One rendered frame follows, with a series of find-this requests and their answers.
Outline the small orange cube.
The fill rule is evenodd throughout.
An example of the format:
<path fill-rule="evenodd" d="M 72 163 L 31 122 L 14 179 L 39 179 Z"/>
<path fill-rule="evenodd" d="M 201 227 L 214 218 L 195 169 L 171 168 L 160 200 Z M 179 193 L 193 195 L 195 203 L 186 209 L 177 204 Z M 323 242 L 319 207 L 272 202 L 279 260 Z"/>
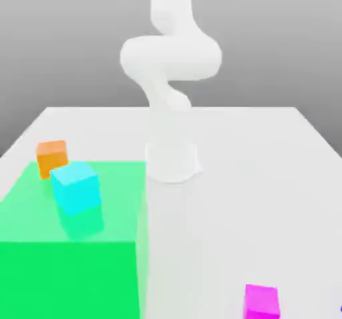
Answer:
<path fill-rule="evenodd" d="M 45 141 L 38 144 L 36 149 L 37 164 L 41 179 L 50 178 L 50 171 L 69 163 L 67 158 L 66 141 Z"/>

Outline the small magenta cube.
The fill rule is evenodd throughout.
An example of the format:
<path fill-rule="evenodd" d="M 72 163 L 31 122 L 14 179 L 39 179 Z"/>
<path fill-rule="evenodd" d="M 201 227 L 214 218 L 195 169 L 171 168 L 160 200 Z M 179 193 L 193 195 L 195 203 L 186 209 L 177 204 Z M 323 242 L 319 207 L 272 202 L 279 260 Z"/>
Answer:
<path fill-rule="evenodd" d="M 242 319 L 280 319 L 277 288 L 247 284 Z"/>

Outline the small cyan cube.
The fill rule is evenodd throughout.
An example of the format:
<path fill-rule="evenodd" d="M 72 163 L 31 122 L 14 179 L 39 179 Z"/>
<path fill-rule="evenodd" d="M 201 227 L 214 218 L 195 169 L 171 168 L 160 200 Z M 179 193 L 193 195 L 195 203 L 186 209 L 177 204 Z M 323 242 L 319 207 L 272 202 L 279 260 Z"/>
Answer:
<path fill-rule="evenodd" d="M 104 229 L 100 179 L 85 162 L 50 171 L 53 198 L 63 229 L 71 240 L 84 240 Z"/>

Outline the large green box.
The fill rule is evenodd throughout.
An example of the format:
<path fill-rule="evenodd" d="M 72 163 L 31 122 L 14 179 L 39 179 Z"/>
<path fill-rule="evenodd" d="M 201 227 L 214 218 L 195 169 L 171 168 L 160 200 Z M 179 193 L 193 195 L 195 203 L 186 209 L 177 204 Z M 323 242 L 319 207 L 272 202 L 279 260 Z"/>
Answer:
<path fill-rule="evenodd" d="M 144 162 L 92 162 L 102 203 L 68 216 L 27 164 L 0 201 L 0 319 L 144 319 Z"/>

